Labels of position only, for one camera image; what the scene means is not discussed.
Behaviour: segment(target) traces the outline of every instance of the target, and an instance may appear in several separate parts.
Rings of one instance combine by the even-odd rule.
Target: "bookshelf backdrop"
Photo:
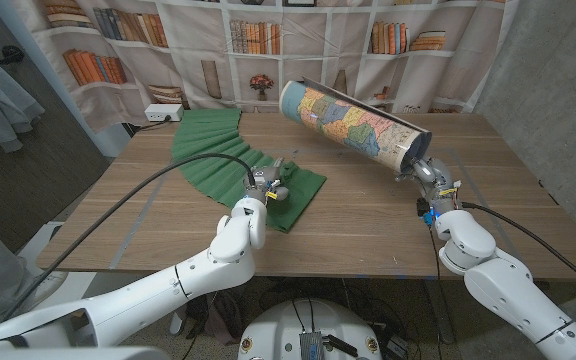
[[[100,131],[156,102],[277,112],[302,76],[390,112],[470,112],[518,1],[12,2]],[[258,74],[274,82],[263,101]]]

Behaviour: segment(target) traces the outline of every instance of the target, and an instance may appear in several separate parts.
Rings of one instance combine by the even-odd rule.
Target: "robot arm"
[[[113,292],[8,320],[0,324],[0,348],[116,345],[198,296],[247,282],[255,273],[252,249],[265,241],[266,199],[287,195],[278,188],[281,162],[255,169],[255,184],[219,221],[208,249]]]
[[[528,337],[548,359],[576,359],[576,323],[533,283],[530,270],[497,248],[494,237],[452,196],[455,184],[443,163],[425,158],[413,165],[431,204],[441,262],[464,276],[470,294]]]

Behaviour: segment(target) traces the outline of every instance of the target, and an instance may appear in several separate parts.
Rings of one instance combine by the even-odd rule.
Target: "green cloth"
[[[240,116],[240,109],[185,111],[172,144],[173,160],[202,153],[221,153],[236,156],[251,167],[272,165],[275,159],[251,149],[239,136]],[[180,168],[197,190],[229,208],[235,206],[244,194],[246,171],[235,162],[203,159]],[[266,224],[282,232],[290,231],[325,181],[325,176],[300,169],[293,162],[284,163],[281,183],[288,188],[288,197],[283,201],[268,201]]]

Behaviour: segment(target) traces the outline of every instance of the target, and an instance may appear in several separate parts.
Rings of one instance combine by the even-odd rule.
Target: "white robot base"
[[[323,351],[323,358],[326,360],[381,359],[375,333],[364,320],[330,301],[310,299],[310,302],[308,299],[296,299],[293,307],[292,301],[286,301],[257,317],[248,325],[241,337],[237,359],[301,360],[300,334],[303,333],[301,322],[306,333],[320,332],[324,336],[333,335],[357,348],[359,355],[355,358],[338,349],[327,347]]]

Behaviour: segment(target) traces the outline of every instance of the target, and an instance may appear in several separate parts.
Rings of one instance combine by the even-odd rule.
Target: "map cylinder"
[[[285,117],[397,173],[409,172],[410,161],[421,159],[430,142],[431,134],[426,130],[312,81],[289,81],[281,93],[279,108]]]

